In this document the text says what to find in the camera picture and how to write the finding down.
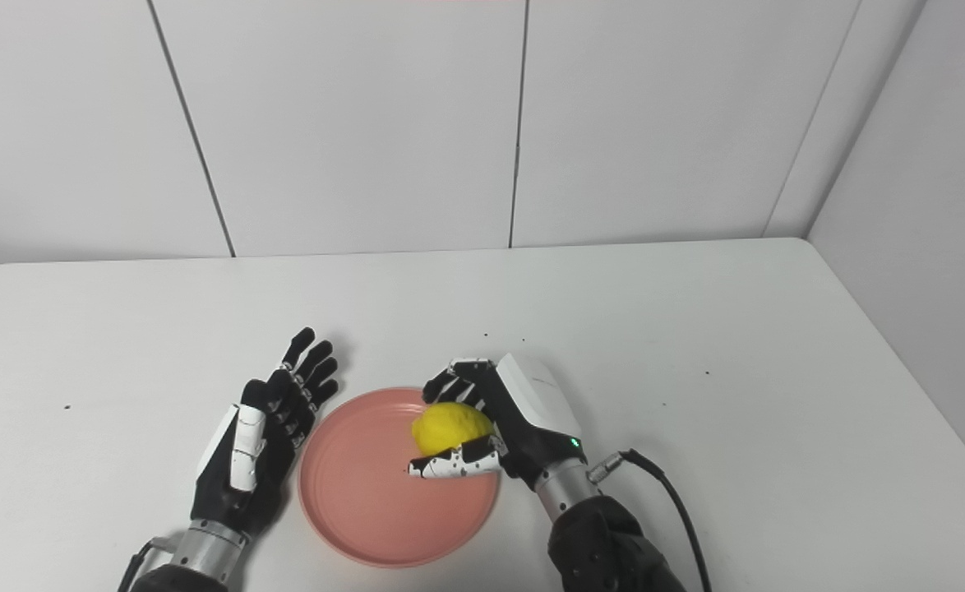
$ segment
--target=lemon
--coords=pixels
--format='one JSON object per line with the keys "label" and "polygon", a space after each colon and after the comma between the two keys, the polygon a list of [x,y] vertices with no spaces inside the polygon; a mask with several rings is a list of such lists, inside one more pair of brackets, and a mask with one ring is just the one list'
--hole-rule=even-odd
{"label": "lemon", "polygon": [[412,431],[420,454],[431,456],[493,434],[493,424],[482,411],[463,402],[437,402],[413,421]]}

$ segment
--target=robot wrist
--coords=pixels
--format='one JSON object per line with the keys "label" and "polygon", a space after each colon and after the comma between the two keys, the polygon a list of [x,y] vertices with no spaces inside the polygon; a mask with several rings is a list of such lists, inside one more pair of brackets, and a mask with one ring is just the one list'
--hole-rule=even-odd
{"label": "robot wrist", "polygon": [[172,565],[226,585],[250,539],[215,520],[194,520],[179,540]]}
{"label": "robot wrist", "polygon": [[579,458],[548,465],[534,481],[533,490],[553,522],[578,503],[600,495],[599,488],[589,480],[588,467]]}

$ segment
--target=black cable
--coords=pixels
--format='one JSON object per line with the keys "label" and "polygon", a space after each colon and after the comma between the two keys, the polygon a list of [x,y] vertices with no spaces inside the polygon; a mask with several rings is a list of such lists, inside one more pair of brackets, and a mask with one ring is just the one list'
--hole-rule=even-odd
{"label": "black cable", "polygon": [[650,458],[645,457],[643,454],[636,452],[636,449],[629,449],[628,451],[622,451],[621,458],[625,461],[632,462],[636,467],[640,467],[651,474],[655,479],[662,481],[662,485],[669,492],[669,497],[672,499],[674,505],[676,505],[676,510],[681,515],[681,520],[683,520],[683,529],[686,530],[686,537],[690,540],[690,550],[694,551],[694,561],[698,563],[698,576],[701,577],[701,589],[704,592],[713,592],[712,586],[709,584],[709,570],[705,569],[705,557],[701,554],[701,544],[698,543],[698,535],[694,532],[694,524],[690,522],[690,515],[686,513],[686,506],[683,506],[683,501],[681,496],[676,493],[676,488],[673,487],[672,481],[666,476],[666,472],[654,464]]}
{"label": "black cable", "polygon": [[143,567],[143,562],[147,558],[147,553],[152,548],[153,540],[149,540],[143,548],[140,548],[140,552],[132,555],[132,558],[128,561],[128,568],[125,569],[125,576],[121,578],[121,584],[118,585],[118,592],[128,592],[128,589],[132,587],[132,581],[136,579],[136,574],[140,573],[140,568]]}

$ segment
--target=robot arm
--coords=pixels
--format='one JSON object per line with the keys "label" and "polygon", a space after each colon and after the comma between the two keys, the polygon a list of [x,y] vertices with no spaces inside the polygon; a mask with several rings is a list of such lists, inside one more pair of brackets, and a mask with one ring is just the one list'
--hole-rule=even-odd
{"label": "robot arm", "polygon": [[[190,525],[171,548],[172,561],[132,592],[226,592],[242,551],[279,513],[284,480],[318,405],[337,391],[333,346],[313,342],[306,327],[267,382],[250,380],[241,402],[227,409],[198,464]],[[149,547],[133,558],[118,592],[128,590]]]}
{"label": "robot arm", "polygon": [[498,364],[454,360],[425,385],[423,399],[472,405],[490,417],[497,435],[411,460],[409,472],[438,479],[502,468],[523,479],[553,521],[547,551],[564,590],[683,592],[636,518],[596,487],[621,454],[588,469],[580,426],[538,361],[511,354]]}

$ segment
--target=white wall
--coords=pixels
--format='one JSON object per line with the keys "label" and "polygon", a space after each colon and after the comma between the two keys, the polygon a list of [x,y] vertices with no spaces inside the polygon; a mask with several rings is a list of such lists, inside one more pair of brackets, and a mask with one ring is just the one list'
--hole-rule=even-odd
{"label": "white wall", "polygon": [[532,1],[516,246],[760,236],[857,5]]}
{"label": "white wall", "polygon": [[141,0],[0,0],[0,263],[227,255]]}
{"label": "white wall", "polygon": [[157,0],[238,255],[508,247],[524,0]]}
{"label": "white wall", "polygon": [[803,228],[917,1],[156,0],[208,177],[148,2],[1,0],[0,262]]}
{"label": "white wall", "polygon": [[965,442],[965,2],[923,8],[810,240]]}

